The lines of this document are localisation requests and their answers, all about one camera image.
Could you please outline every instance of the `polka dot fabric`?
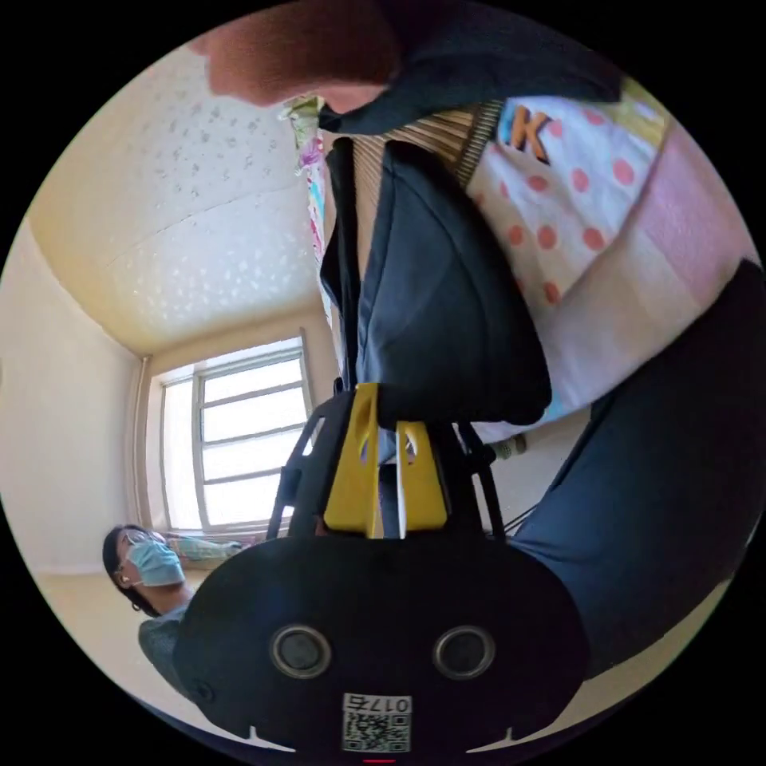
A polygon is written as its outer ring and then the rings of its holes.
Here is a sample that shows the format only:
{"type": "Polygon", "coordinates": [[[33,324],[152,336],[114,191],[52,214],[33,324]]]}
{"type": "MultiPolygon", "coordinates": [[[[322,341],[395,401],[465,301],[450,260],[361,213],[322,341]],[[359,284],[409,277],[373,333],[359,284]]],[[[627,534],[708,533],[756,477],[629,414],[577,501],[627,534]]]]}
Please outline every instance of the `polka dot fabric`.
{"type": "Polygon", "coordinates": [[[597,105],[509,99],[468,185],[533,314],[557,306],[625,226],[657,156],[597,105]]]}

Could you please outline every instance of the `bamboo mat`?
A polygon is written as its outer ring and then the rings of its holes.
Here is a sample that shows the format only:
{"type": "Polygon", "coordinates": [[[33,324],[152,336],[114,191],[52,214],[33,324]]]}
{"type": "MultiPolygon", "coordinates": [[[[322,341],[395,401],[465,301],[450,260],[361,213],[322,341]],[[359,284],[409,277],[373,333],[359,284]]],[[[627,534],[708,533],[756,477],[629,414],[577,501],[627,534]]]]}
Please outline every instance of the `bamboo mat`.
{"type": "MultiPolygon", "coordinates": [[[[476,170],[484,147],[494,137],[502,101],[468,106],[424,117],[380,136],[348,136],[353,140],[353,165],[357,193],[357,256],[359,275],[367,269],[369,248],[380,196],[383,151],[391,140],[408,141],[436,154],[465,189],[476,170]]],[[[338,134],[325,132],[324,153],[330,152],[338,134]]],[[[335,204],[332,183],[325,163],[325,242],[335,228],[335,204]]],[[[338,359],[343,358],[338,310],[332,307],[332,335],[338,359]]]]}

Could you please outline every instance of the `window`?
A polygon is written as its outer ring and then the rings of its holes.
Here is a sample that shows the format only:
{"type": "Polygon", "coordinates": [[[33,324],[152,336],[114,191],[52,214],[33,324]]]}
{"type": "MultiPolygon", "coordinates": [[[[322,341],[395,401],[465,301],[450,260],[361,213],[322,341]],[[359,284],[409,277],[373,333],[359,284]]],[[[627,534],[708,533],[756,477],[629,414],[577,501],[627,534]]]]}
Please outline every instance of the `window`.
{"type": "Polygon", "coordinates": [[[204,367],[163,384],[160,461],[168,527],[261,530],[310,411],[302,342],[204,367]]]}

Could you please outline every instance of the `gray shirt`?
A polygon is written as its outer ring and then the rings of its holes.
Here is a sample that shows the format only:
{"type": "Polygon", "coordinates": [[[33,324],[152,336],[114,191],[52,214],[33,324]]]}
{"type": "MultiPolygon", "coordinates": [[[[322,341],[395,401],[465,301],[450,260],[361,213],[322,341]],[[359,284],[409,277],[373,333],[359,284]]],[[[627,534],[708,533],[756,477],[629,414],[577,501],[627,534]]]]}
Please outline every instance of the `gray shirt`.
{"type": "Polygon", "coordinates": [[[173,650],[178,640],[178,629],[188,605],[146,622],[138,629],[138,643],[157,673],[179,694],[191,700],[173,665],[173,650]]]}

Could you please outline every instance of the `black hair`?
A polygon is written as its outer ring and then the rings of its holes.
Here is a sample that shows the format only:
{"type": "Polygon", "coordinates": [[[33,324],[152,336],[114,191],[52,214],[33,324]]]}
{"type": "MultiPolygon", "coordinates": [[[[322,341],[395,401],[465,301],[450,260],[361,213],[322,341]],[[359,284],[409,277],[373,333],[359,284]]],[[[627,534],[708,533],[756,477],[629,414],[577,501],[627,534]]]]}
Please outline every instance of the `black hair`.
{"type": "Polygon", "coordinates": [[[114,527],[114,529],[104,537],[104,548],[101,552],[101,558],[104,562],[106,574],[114,583],[114,586],[131,602],[134,611],[143,612],[149,617],[159,617],[160,613],[136,590],[136,588],[133,586],[130,586],[129,588],[120,587],[115,580],[117,570],[120,568],[120,558],[117,556],[117,540],[120,537],[120,533],[125,529],[146,532],[143,527],[138,527],[135,524],[121,524],[114,527]]]}

